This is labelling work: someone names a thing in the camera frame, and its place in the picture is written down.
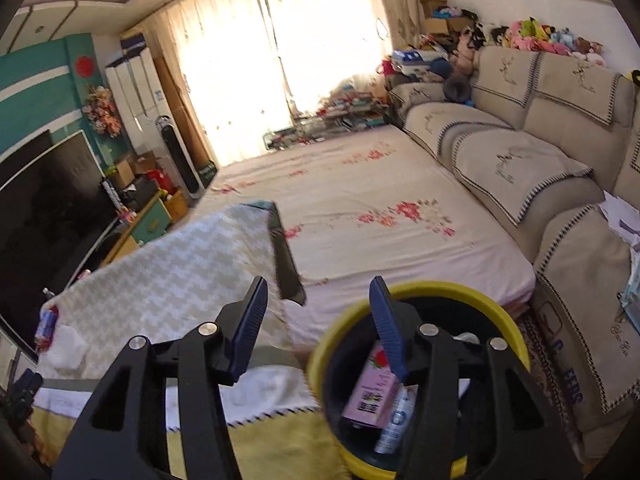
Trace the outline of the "beige sectional sofa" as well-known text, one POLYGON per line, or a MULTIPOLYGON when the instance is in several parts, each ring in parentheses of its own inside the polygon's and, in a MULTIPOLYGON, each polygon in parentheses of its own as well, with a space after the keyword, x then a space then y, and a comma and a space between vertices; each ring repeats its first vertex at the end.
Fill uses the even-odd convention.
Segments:
POLYGON ((622 306, 639 203, 639 90, 580 58, 486 47, 471 101, 441 84, 390 90, 401 125, 533 263, 532 305, 582 457, 600 460, 639 403, 639 334, 622 306))

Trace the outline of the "white blue spray bottle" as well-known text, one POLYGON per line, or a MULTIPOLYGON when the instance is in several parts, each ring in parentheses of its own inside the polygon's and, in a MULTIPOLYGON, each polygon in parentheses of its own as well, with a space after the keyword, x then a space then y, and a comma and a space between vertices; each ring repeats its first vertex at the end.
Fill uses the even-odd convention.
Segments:
POLYGON ((398 389, 390 411, 390 419, 374 447, 376 454, 390 455, 398 450, 400 441, 409 426, 414 406, 416 405, 417 394, 417 386, 401 386, 398 389))

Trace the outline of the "yellow-rimmed black trash bin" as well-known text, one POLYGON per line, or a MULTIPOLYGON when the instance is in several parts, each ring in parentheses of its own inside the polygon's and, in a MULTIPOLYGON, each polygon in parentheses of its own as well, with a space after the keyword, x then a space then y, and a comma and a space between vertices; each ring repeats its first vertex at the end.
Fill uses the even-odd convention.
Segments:
MULTIPOLYGON (((434 323, 448 332, 474 333, 482 341, 502 337, 524 366, 530 367, 518 326, 503 307, 481 292, 456 283, 426 281, 394 285, 390 294, 415 307, 424 323, 434 323)), ((380 430, 358 427, 342 416, 377 340, 369 300, 363 299, 333 322, 307 366, 309 385, 322 406, 338 452, 348 471, 359 479, 393 479, 400 460, 398 452, 389 456, 373 453, 380 430)))

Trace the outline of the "pink carton box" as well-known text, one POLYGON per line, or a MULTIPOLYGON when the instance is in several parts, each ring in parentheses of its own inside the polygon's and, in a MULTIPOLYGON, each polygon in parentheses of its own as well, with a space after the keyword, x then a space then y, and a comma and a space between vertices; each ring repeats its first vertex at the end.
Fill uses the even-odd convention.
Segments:
POLYGON ((390 418, 398 388, 398 378, 390 370, 385 350, 377 341, 364 363, 342 416, 360 426, 383 429, 390 418))

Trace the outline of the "floral beige floor mattress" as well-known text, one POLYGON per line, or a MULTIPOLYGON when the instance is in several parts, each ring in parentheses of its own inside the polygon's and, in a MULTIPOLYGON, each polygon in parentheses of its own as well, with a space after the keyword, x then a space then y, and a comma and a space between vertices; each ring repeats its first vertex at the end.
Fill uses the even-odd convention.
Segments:
POLYGON ((494 217, 405 133, 382 127, 222 168, 199 214, 266 200, 279 211, 307 300, 289 304, 292 343, 311 348, 386 283, 446 281, 516 311, 532 265, 494 217))

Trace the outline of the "white tower fan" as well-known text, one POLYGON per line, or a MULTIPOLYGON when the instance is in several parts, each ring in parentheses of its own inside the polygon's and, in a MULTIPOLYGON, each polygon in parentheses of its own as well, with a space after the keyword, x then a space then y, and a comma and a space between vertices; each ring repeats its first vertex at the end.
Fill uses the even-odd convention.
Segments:
POLYGON ((200 198, 204 192, 202 182, 171 118, 160 115, 155 125, 189 195, 192 198, 200 198))

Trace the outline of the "white foam fruit net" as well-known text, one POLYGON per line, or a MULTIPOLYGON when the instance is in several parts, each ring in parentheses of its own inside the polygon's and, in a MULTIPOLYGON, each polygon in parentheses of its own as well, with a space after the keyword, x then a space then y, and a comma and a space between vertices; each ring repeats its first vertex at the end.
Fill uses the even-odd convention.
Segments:
POLYGON ((78 370, 89 345, 72 326, 61 325, 54 331, 46 352, 47 362, 57 370, 78 370))

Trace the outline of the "patterned yellow grey tablecloth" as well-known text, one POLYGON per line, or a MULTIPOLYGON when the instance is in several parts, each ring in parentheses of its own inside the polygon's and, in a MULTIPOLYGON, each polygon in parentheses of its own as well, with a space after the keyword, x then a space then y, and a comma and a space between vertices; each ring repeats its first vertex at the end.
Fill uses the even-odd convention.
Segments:
POLYGON ((46 352, 39 360, 44 384, 32 423, 44 461, 58 461, 91 393, 132 337, 153 344, 181 338, 241 300, 258 276, 268 284, 268 306, 256 347, 239 381, 220 390, 240 473, 247 479, 346 478, 288 336, 285 309, 303 306, 307 297, 269 202, 195 218, 53 299, 58 326, 72 326, 89 349, 78 370, 57 370, 46 352))

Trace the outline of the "papers on sofa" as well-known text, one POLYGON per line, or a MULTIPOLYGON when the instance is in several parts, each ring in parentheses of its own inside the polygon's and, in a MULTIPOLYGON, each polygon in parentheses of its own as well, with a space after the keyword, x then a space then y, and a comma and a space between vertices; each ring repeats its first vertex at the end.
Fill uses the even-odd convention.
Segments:
POLYGON ((599 204, 608 227, 635 250, 640 243, 640 218, 638 209, 608 192, 599 204))

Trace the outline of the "white tall cabinet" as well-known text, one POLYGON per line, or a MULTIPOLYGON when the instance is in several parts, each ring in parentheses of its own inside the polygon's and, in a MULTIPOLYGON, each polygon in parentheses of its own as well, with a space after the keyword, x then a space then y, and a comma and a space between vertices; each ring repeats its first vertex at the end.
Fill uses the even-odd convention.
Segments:
POLYGON ((168 155, 156 121, 170 110, 151 51, 137 47, 106 66, 105 75, 129 142, 138 155, 168 155))

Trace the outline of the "black flat screen television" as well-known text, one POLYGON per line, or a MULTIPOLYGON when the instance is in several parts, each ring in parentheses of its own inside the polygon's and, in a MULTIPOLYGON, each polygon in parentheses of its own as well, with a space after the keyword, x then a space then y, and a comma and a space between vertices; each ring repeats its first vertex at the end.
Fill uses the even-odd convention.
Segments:
POLYGON ((116 222, 103 179, 78 131, 1 185, 1 327, 31 358, 43 292, 70 286, 116 222))

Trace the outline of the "artificial flower bouquet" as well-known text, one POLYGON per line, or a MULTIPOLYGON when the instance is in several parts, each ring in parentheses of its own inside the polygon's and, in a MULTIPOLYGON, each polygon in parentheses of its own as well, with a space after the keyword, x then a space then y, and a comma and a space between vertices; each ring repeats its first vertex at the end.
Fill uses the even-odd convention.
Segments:
POLYGON ((118 138, 122 134, 122 122, 109 88, 89 86, 82 112, 96 133, 118 138))

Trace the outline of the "pile of plush toys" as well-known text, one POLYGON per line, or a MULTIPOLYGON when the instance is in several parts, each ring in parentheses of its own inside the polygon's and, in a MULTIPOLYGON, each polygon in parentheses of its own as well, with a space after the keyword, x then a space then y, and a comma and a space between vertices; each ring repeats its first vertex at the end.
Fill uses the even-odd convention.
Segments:
POLYGON ((477 23, 460 32, 459 44, 472 53, 482 47, 496 46, 572 56, 592 65, 606 65, 602 44, 576 36, 568 28, 542 24, 536 18, 516 21, 510 26, 477 23))

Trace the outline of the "blue tissue pack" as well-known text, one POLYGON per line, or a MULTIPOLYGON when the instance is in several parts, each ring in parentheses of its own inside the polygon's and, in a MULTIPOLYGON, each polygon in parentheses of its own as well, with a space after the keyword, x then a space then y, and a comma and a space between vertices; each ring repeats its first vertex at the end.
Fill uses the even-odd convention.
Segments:
POLYGON ((59 314, 60 311, 55 304, 44 308, 40 313, 39 323, 35 333, 37 351, 47 350, 47 348, 50 347, 59 314))

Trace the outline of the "low rack of books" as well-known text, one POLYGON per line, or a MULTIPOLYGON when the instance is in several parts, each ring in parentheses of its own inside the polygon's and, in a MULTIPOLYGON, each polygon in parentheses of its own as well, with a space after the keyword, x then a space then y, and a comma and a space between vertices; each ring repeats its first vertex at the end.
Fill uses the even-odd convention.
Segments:
POLYGON ((296 116, 291 127, 265 133, 262 142, 268 152, 284 151, 389 122, 390 107, 385 98, 375 98, 370 92, 347 92, 325 100, 314 114, 296 116))

